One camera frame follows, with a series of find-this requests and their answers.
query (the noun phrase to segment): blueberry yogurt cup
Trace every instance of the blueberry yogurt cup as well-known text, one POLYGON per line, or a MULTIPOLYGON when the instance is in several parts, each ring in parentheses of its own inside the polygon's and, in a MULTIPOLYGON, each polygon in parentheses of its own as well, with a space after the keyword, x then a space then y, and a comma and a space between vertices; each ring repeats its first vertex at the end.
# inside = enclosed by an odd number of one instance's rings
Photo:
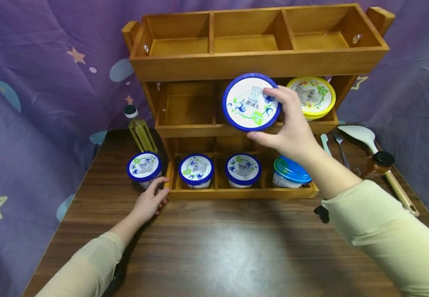
POLYGON ((160 157, 151 151, 136 154, 127 164, 127 174, 133 182, 147 189, 153 179, 162 176, 160 157))
POLYGON ((259 181, 261 164, 248 153, 237 153, 227 160, 226 175, 231 188, 249 188, 259 181))
POLYGON ((211 184, 215 172, 213 161, 208 156, 195 153, 180 162, 178 173, 182 181, 191 189, 205 189, 211 184))
POLYGON ((222 100, 226 120, 245 132, 271 126, 279 116, 282 104, 264 94, 265 87, 277 88, 277 84, 260 73, 246 73, 231 81, 222 100))

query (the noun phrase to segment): white spatula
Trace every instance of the white spatula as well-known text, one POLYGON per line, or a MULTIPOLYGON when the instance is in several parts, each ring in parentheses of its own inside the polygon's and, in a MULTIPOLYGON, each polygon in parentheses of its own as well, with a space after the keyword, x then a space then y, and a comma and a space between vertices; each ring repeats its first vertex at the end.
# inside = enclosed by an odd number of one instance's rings
MULTIPOLYGON (((366 144, 368 148, 370 148, 371 153, 375 154, 378 152, 378 148, 375 145, 375 134, 370 129, 362 126, 339 126, 338 129, 366 144)), ((414 206, 411 199, 409 199, 393 173, 388 171, 384 175, 393 188, 396 197, 398 197, 399 201, 403 204, 403 207, 415 217, 420 216, 417 208, 414 206)))

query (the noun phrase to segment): beige sleeve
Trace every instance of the beige sleeve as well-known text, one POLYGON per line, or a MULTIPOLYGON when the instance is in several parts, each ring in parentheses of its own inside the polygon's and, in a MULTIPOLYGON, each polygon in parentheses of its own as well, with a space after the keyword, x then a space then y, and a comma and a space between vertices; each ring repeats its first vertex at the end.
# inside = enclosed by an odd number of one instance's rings
POLYGON ((117 235, 102 234, 78 250, 36 296, 101 296, 114 276, 124 249, 117 235))
POLYGON ((429 228, 372 181, 322 202, 330 222, 405 296, 429 297, 429 228))

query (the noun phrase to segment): yellow yogurt container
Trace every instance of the yellow yogurt container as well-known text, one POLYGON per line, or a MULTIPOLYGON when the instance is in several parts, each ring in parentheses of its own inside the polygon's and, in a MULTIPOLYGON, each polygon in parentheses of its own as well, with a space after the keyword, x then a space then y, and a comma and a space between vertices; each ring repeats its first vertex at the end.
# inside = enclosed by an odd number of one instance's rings
POLYGON ((320 119, 327 115, 337 99, 331 84, 317 76, 294 78, 287 84, 287 87, 299 94, 302 111, 307 121, 320 119))

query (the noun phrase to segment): blue yogurt lid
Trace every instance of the blue yogurt lid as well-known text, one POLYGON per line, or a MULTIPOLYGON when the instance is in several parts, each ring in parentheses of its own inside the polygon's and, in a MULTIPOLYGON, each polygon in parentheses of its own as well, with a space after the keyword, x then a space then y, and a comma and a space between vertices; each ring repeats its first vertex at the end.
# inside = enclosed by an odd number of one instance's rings
POLYGON ((307 184, 312 181, 308 172, 299 163, 280 156, 274 161, 274 171, 283 178, 297 184, 307 184))
POLYGON ((136 154, 127 164, 127 174, 135 182, 151 181, 161 170, 160 158, 150 151, 136 154))
POLYGON ((180 178, 186 184, 196 186, 212 178, 215 171, 213 161, 204 154, 194 153, 180 162, 180 178))
POLYGON ((277 84, 260 73, 246 73, 235 78, 223 95, 223 112, 227 121, 242 131, 259 131, 272 125, 282 104, 262 91, 277 84))
POLYGON ((231 182, 252 185, 261 177, 261 164, 248 153, 237 153, 226 162, 226 175, 231 182))

